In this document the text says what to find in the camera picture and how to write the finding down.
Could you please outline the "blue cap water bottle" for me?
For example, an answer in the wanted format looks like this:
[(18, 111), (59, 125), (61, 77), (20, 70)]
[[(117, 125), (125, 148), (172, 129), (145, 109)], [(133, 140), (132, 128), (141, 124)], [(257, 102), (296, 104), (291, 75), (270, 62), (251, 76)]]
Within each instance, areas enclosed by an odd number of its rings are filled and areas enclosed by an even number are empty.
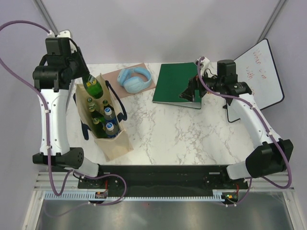
[(109, 107), (106, 107), (104, 109), (104, 118), (105, 118), (107, 123), (112, 123), (114, 125), (118, 125), (118, 121), (117, 121), (115, 112)]
[(117, 125), (109, 122), (106, 124), (106, 134), (109, 138), (115, 138), (119, 134)]

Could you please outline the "blue cap water bottle front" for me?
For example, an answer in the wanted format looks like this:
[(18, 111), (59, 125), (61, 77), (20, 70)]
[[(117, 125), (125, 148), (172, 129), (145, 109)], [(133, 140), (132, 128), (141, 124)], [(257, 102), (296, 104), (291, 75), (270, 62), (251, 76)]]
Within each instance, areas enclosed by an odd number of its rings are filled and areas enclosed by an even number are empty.
[(119, 134), (117, 125), (109, 122), (106, 124), (106, 134), (109, 138), (115, 138)]

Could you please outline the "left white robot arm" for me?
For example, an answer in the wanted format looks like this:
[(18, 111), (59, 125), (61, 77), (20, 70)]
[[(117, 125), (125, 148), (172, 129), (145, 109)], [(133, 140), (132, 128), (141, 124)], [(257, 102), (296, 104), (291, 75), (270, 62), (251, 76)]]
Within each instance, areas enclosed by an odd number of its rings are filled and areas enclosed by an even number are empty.
[(88, 160), (81, 147), (70, 147), (66, 125), (66, 103), (71, 81), (89, 73), (80, 48), (69, 30), (50, 34), (45, 40), (47, 53), (33, 72), (34, 87), (40, 93), (42, 141), (33, 163), (51, 164), (89, 176), (89, 184), (101, 188), (105, 176)]

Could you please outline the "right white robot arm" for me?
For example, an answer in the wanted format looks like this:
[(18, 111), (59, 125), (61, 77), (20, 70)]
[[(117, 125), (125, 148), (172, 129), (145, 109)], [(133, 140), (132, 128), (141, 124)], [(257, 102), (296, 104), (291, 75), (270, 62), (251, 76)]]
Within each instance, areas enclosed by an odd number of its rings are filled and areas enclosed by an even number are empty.
[(289, 160), (294, 149), (291, 140), (282, 139), (270, 126), (258, 108), (251, 88), (246, 82), (238, 81), (233, 60), (218, 61), (217, 73), (211, 77), (208, 76), (211, 72), (209, 63), (205, 57), (195, 61), (197, 74), (189, 80), (180, 97), (193, 102), (209, 92), (224, 98), (228, 108), (233, 109), (243, 122), (254, 145), (254, 150), (244, 161), (227, 166), (227, 172), (220, 176), (221, 186), (229, 189), (237, 179), (266, 179), (268, 175), (284, 171), (291, 179)]

